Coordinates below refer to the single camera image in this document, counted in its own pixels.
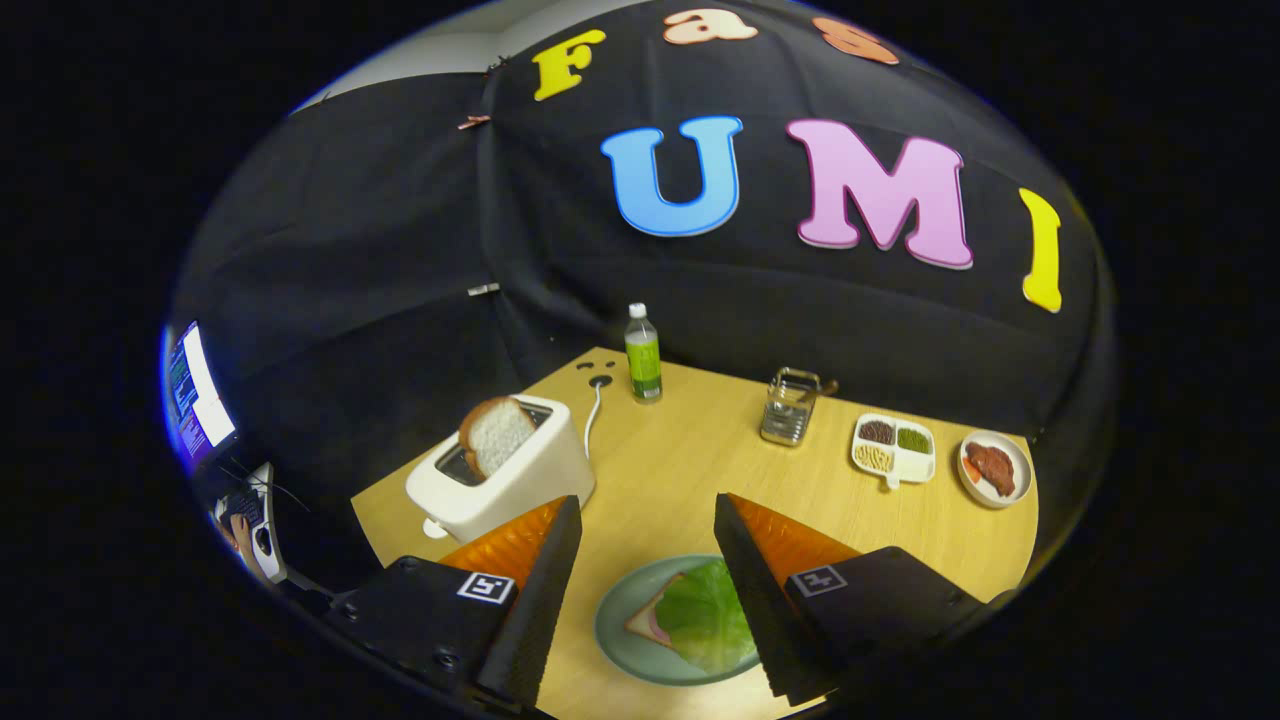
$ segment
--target plate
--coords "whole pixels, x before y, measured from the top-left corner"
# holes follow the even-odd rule
[[[867,423],[879,420],[886,423],[888,427],[893,428],[893,445],[884,445],[870,439],[864,439],[858,437]],[[929,451],[916,452],[914,450],[906,450],[897,446],[897,433],[904,429],[915,430],[924,437],[929,438]],[[858,448],[861,446],[878,447],[890,456],[890,470],[877,470],[870,465],[863,464],[858,460]],[[849,456],[852,459],[854,465],[859,469],[870,473],[873,475],[879,475],[884,478],[884,484],[890,489],[897,489],[899,480],[904,483],[927,483],[933,479],[933,471],[937,468],[937,442],[933,439],[933,433],[929,428],[919,423],[913,423],[910,420],[904,420],[901,418],[893,418],[892,415],[881,415],[879,413],[863,413],[858,418],[858,423],[854,424],[854,443],[849,448]]]
[[[708,562],[721,560],[719,555],[680,555],[659,560],[634,570],[617,582],[600,600],[595,611],[595,643],[600,651],[623,673],[659,685],[705,685],[727,680],[750,670],[760,661],[759,653],[742,659],[737,667],[708,675],[695,665],[685,662],[673,650],[626,632],[622,624],[644,607],[654,593],[662,589],[676,573],[685,573]]]
[[[991,484],[987,478],[982,478],[977,483],[969,479],[969,473],[965,473],[964,469],[964,448],[970,442],[998,447],[1005,451],[1005,455],[1007,455],[1009,460],[1014,464],[1012,495],[1009,497],[1000,497],[1000,493],[996,492],[996,486]],[[1007,437],[989,430],[974,430],[964,438],[956,448],[956,469],[960,471],[960,483],[969,491],[969,495],[987,507],[1009,507],[1025,497],[1027,491],[1032,487],[1032,479],[1034,475],[1034,473],[1032,473],[1032,462],[1027,459],[1027,454],[1023,452],[1023,448],[1018,447],[1018,443]]]

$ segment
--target lettuce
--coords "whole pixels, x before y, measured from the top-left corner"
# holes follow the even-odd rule
[[[654,612],[680,657],[710,675],[732,670],[755,652],[723,560],[686,571],[667,588]]]

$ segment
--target white wall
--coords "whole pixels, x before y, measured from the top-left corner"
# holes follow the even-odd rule
[[[483,73],[498,61],[498,55],[515,55],[543,38],[575,23],[644,0],[538,0],[521,3],[520,8],[540,5],[515,22],[488,13],[488,18],[468,22],[463,14],[445,20],[447,27],[474,28],[475,32],[444,32],[424,28],[356,65],[328,86],[320,88],[301,110],[343,92],[378,82],[435,73]]]

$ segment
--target plastic water bottle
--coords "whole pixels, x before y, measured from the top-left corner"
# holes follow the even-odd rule
[[[631,365],[631,393],[637,402],[662,400],[662,363],[658,360],[658,331],[649,322],[644,302],[630,306],[627,323],[627,363]]]

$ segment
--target letter u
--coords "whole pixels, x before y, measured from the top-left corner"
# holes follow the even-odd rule
[[[728,115],[694,118],[680,135],[698,145],[703,192],[690,202],[668,202],[658,187],[658,161],[653,149],[662,142],[658,128],[620,132],[600,143],[613,161],[613,190],[622,218],[640,232],[680,237],[710,232],[737,210],[737,163],[733,136],[742,120]]]

